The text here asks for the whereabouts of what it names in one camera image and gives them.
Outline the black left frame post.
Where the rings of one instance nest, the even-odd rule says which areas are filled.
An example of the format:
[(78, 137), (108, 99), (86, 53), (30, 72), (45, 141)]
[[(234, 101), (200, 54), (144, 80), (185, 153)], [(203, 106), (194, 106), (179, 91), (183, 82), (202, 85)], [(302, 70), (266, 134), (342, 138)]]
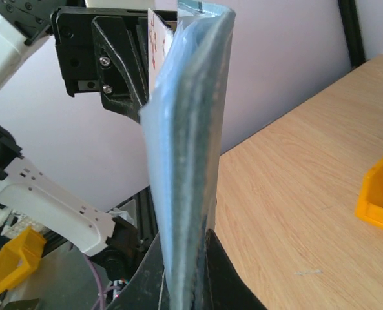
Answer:
[(357, 5), (355, 0), (338, 0), (338, 8), (342, 19), (351, 67), (357, 68), (366, 62)]

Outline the white blossom VIP card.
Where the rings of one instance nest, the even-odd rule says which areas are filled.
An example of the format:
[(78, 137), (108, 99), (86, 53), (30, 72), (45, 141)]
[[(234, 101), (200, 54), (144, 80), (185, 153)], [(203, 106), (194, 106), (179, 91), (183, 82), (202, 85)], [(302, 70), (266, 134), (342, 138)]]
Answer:
[(156, 78), (171, 47), (174, 32), (169, 28), (158, 14), (148, 9), (148, 79), (149, 95), (152, 94)]

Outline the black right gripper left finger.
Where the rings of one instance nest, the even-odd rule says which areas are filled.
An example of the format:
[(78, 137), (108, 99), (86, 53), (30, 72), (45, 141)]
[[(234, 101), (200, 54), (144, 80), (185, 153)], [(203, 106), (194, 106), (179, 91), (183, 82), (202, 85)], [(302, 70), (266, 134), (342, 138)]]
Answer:
[(109, 309), (165, 310), (169, 308), (160, 234), (157, 234), (138, 270), (121, 294), (109, 305)]

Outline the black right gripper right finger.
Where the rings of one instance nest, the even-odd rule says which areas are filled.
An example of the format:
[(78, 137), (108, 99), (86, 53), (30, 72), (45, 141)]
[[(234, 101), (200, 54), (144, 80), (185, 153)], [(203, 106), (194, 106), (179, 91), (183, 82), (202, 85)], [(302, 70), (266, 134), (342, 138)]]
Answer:
[(205, 235), (204, 273), (198, 292), (197, 309), (267, 309), (240, 278), (212, 229)]

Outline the yellow bin left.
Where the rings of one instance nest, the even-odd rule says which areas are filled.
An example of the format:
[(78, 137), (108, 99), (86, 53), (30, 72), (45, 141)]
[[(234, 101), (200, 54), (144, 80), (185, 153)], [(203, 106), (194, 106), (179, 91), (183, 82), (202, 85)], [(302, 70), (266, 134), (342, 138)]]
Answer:
[(355, 215), (383, 229), (383, 157), (363, 177)]

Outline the blue card holder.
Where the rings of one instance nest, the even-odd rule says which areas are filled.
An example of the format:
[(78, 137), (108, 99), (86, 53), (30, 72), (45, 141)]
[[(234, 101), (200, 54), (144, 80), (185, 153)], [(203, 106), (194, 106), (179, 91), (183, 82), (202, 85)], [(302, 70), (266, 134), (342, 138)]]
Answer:
[(201, 309), (236, 14), (209, 1), (179, 1), (177, 13), (140, 123), (169, 307)]

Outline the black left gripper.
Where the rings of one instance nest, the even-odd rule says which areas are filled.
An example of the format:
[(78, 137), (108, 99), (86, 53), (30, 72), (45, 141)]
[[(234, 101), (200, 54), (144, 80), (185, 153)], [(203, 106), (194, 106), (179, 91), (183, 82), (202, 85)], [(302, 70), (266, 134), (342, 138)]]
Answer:
[(148, 100), (147, 10), (66, 6), (51, 21), (67, 94), (100, 92), (104, 109), (139, 123)]

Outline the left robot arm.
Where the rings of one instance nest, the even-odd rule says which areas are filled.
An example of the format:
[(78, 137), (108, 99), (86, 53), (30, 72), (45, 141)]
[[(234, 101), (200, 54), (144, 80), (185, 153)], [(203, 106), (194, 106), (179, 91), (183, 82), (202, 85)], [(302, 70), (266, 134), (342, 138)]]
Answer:
[[(0, 89), (48, 38), (68, 94), (99, 92), (106, 110), (139, 121), (149, 97), (148, 10), (79, 1), (0, 1)], [(110, 280), (130, 280), (145, 251), (137, 229), (50, 180), (0, 126), (0, 205), (72, 242)]]

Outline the small yellow background bin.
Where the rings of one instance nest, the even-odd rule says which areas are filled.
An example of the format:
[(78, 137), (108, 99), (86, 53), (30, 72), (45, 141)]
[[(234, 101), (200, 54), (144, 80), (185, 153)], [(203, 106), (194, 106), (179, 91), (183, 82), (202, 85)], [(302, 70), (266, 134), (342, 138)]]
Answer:
[(0, 250), (0, 294), (24, 282), (39, 267), (46, 240), (27, 227)]

